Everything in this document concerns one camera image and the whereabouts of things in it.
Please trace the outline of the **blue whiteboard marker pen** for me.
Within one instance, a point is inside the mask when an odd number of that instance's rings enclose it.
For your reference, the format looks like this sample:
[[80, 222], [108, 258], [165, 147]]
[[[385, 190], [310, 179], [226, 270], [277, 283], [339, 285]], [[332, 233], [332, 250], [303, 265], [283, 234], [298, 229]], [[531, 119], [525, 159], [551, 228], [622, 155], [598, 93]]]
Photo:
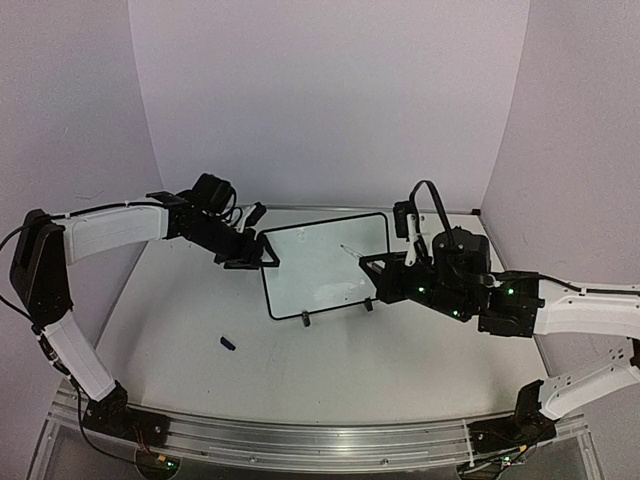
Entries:
[[347, 245], [341, 244], [341, 245], [340, 245], [340, 248], [341, 248], [345, 253], [347, 253], [349, 256], [351, 256], [351, 257], [355, 258], [356, 260], [359, 260], [360, 258], [362, 258], [362, 257], [363, 257], [363, 254], [362, 254], [362, 253], [360, 253], [360, 252], [356, 251], [355, 249], [353, 249], [353, 248], [351, 248], [351, 247], [349, 247], [349, 246], [347, 246]]

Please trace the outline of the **white whiteboard with black frame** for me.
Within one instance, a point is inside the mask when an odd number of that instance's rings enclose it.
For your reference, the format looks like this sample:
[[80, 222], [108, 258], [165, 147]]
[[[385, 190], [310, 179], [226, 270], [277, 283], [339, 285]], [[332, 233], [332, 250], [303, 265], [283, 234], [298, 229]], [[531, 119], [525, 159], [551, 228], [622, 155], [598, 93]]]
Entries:
[[316, 220], [262, 231], [280, 258], [279, 267], [261, 267], [270, 318], [274, 321], [363, 305], [376, 289], [345, 253], [347, 245], [366, 255], [390, 251], [389, 222], [381, 212]]

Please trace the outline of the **blue marker cap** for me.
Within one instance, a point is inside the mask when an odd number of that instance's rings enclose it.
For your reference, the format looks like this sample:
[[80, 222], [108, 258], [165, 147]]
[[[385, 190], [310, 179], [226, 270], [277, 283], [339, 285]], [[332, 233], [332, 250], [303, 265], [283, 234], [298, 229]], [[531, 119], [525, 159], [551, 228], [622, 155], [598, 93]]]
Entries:
[[229, 351], [235, 351], [236, 350], [236, 346], [230, 341], [228, 340], [226, 337], [221, 337], [220, 338], [220, 343]]

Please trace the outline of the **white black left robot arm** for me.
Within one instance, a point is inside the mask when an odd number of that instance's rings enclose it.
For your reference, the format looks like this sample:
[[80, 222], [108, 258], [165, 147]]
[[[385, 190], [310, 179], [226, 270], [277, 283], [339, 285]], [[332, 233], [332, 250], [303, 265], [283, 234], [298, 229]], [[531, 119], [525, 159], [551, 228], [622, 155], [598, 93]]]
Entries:
[[68, 213], [29, 211], [10, 233], [16, 246], [10, 284], [21, 304], [16, 312], [30, 323], [52, 367], [80, 401], [81, 428], [139, 445], [164, 444], [167, 416], [133, 407], [127, 389], [99, 357], [81, 327], [81, 302], [88, 287], [78, 275], [84, 262], [111, 251], [156, 241], [183, 239], [229, 270], [276, 268], [280, 259], [255, 226], [266, 214], [256, 202], [240, 208], [231, 183], [204, 173], [179, 193], [157, 191]]

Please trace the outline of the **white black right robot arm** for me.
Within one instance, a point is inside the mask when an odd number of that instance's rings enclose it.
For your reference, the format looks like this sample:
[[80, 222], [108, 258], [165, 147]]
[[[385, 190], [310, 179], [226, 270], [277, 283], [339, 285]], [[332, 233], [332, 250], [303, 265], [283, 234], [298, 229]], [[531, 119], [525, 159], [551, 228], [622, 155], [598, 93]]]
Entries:
[[566, 414], [639, 381], [639, 289], [576, 286], [536, 272], [491, 269], [483, 235], [461, 227], [408, 236], [405, 252], [362, 256], [359, 266], [385, 304], [412, 301], [500, 337], [586, 333], [623, 342], [593, 363], [523, 386], [512, 414], [469, 426], [477, 453], [531, 447], [556, 435]]

